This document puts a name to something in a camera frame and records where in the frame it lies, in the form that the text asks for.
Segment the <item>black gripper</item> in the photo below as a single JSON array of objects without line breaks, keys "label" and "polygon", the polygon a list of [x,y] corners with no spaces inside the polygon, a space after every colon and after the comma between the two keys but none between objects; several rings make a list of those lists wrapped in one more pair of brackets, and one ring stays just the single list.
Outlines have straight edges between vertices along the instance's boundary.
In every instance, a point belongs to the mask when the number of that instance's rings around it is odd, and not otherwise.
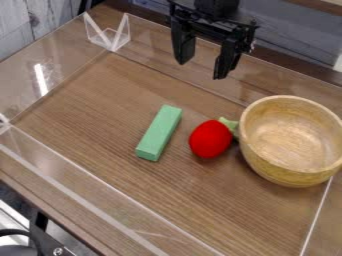
[{"label": "black gripper", "polygon": [[196,55],[197,35],[224,41],[216,59],[214,79],[236,69],[242,52],[254,49],[257,20],[240,10],[241,0],[168,0],[174,57],[181,65]]}]

